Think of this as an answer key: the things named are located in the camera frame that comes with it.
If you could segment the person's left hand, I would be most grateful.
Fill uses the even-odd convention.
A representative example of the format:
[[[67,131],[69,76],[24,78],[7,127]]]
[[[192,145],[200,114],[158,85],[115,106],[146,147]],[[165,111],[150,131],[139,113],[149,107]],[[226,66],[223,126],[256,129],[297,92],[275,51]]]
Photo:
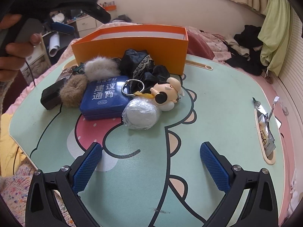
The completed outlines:
[[[10,43],[6,46],[9,56],[1,57],[1,82],[9,82],[16,78],[25,60],[33,53],[34,47],[41,42],[41,35],[34,33],[28,42]]]

